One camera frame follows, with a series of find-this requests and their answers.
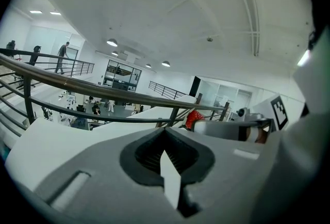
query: metal railing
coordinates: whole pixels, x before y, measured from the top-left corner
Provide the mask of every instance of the metal railing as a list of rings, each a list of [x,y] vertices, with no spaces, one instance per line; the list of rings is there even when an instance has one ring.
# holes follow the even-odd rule
[[[26,60],[24,63],[41,67],[44,70],[52,70],[54,72],[57,71],[64,76],[72,77],[82,74],[89,74],[92,73],[94,69],[93,63],[50,54],[10,49],[0,49],[0,53],[11,57],[17,56],[15,60]]]
[[[178,99],[178,98],[186,95],[185,93],[179,92],[179,91],[169,88],[167,86],[160,85],[153,81],[150,81],[149,88],[151,90],[154,90],[155,92],[159,93],[160,95],[162,95],[163,97],[165,97],[167,99]]]
[[[59,113],[68,114],[74,117],[80,117],[85,119],[93,119],[93,120],[102,120],[109,122],[127,122],[127,123],[166,123],[167,126],[173,126],[175,122],[182,121],[183,118],[178,118],[179,109],[202,109],[202,110],[214,110],[222,111],[224,108],[220,107],[210,107],[210,106],[202,106],[196,104],[190,104],[175,100],[167,100],[156,97],[151,97],[148,95],[132,93],[130,91],[123,91],[115,88],[104,87],[100,85],[95,85],[93,83],[78,80],[75,78],[69,78],[60,74],[56,74],[54,72],[50,72],[38,67],[31,66],[26,63],[19,62],[10,57],[7,57],[3,54],[0,54],[0,64],[17,74],[23,76],[23,92],[18,90],[17,88],[12,87],[9,83],[0,79],[0,84],[2,87],[6,87],[12,93],[19,95],[24,98],[25,102],[25,110],[17,109],[14,105],[8,102],[4,97],[5,95],[0,96],[0,101],[4,102],[8,107],[19,113],[20,115],[26,117],[29,120],[29,123],[32,124],[35,121],[34,111],[32,108],[32,103],[37,104],[39,106],[46,107],[48,109],[57,111]],[[79,94],[89,95],[96,98],[107,99],[107,100],[118,100],[121,102],[127,103],[136,103],[136,104],[144,104],[151,106],[160,106],[160,107],[169,107],[173,108],[172,114],[169,119],[137,119],[137,118],[119,118],[119,117],[106,117],[99,116],[94,114],[88,114],[84,112],[79,112],[67,108],[63,108],[54,104],[47,103],[45,101],[39,100],[38,98],[31,96],[31,80],[36,80],[40,83],[44,83],[53,87],[57,87],[60,89],[64,89],[70,92],[76,92]],[[26,126],[21,125],[18,122],[15,122],[12,118],[10,118],[7,114],[4,115],[4,112],[1,112],[3,117],[7,120],[11,121],[13,124],[17,125],[21,129],[27,129]],[[0,118],[0,122],[9,130],[11,130],[16,135],[20,136],[21,134],[13,129],[8,123],[7,120]]]

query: railing post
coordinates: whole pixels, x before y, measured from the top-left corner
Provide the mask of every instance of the railing post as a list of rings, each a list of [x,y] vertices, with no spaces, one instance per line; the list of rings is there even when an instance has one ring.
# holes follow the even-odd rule
[[[81,67],[80,75],[82,75],[82,73],[83,73],[83,70],[82,69],[84,68],[84,63],[82,63],[82,65],[83,66]]]
[[[203,94],[201,94],[201,93],[198,94],[198,97],[197,97],[197,100],[196,100],[197,105],[199,105],[201,103],[202,96],[203,96]]]
[[[229,102],[226,103],[226,105],[225,105],[225,109],[222,110],[222,113],[221,113],[221,116],[220,116],[219,121],[223,121],[223,119],[225,118],[226,113],[227,113],[227,111],[228,111],[228,108],[229,108]]]
[[[215,115],[215,112],[216,112],[215,110],[212,111],[212,115],[210,117],[210,121],[213,119],[213,116]]]
[[[74,64],[75,64],[75,63],[76,63],[76,61],[73,61],[72,70],[71,70],[71,77],[72,77],[73,68],[74,68]]]
[[[30,122],[30,125],[35,120],[35,117],[33,115],[33,108],[32,108],[32,102],[30,100],[31,96],[31,78],[29,77],[23,77],[23,91],[24,91],[24,101],[25,101],[25,108],[26,108],[26,113],[27,113],[27,118]]]
[[[171,116],[170,116],[170,122],[167,124],[167,126],[166,127],[171,127],[171,126],[173,126],[173,124],[174,124],[174,121],[175,121],[175,119],[176,119],[176,116],[177,116],[177,113],[179,112],[179,109],[178,108],[174,108],[173,110],[172,110],[172,113],[171,113]]]

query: white ceiling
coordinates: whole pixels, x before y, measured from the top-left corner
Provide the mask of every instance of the white ceiling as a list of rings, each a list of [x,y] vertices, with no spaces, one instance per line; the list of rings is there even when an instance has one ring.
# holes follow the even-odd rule
[[[52,15],[50,12],[57,11],[49,0],[11,0],[11,5],[33,20],[43,20],[49,22],[65,22],[60,15]],[[31,10],[39,10],[42,14],[32,14]]]
[[[97,50],[136,53],[141,59],[135,64],[151,63],[154,70],[164,60],[181,58],[184,64],[187,53],[215,50],[294,67],[312,25],[309,0],[49,1]],[[48,0],[25,0],[17,7],[29,10],[33,2],[40,4],[33,9],[54,10]],[[208,36],[214,41],[207,42]],[[119,47],[107,45],[109,38]]]

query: person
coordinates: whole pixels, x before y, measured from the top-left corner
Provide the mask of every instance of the person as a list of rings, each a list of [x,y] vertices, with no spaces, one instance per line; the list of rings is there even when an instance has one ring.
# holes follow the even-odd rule
[[[109,110],[108,111],[111,111],[112,113],[114,113],[113,107],[114,107],[114,100],[109,100]]]
[[[39,53],[41,50],[41,46],[35,46],[34,49],[33,49],[33,52],[36,53],[36,54],[33,54],[31,55],[31,58],[30,58],[30,65],[35,65],[36,64],[36,61],[38,59],[38,55],[37,53]]]
[[[100,111],[99,106],[96,106],[96,107],[95,107],[93,113],[94,113],[94,115],[100,115],[100,114],[101,114],[101,111]]]
[[[12,40],[12,41],[8,42],[6,49],[15,50],[15,41]]]
[[[67,47],[69,46],[70,42],[66,42],[65,45],[62,45],[62,47],[60,48],[60,50],[58,51],[58,56],[59,57],[64,57],[64,55],[68,58],[68,55],[67,55]],[[55,70],[55,73],[57,73],[58,69],[61,70],[61,74],[64,74],[63,72],[63,69],[62,69],[62,61],[63,59],[58,59],[57,61],[57,65],[56,65],[56,70]]]

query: glass partition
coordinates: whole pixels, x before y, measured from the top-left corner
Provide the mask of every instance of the glass partition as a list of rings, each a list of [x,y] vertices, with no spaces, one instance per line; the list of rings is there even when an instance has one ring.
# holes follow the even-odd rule
[[[141,70],[109,60],[103,85],[135,92],[140,75]]]
[[[70,59],[76,59],[78,54],[78,50],[67,47],[67,55]]]

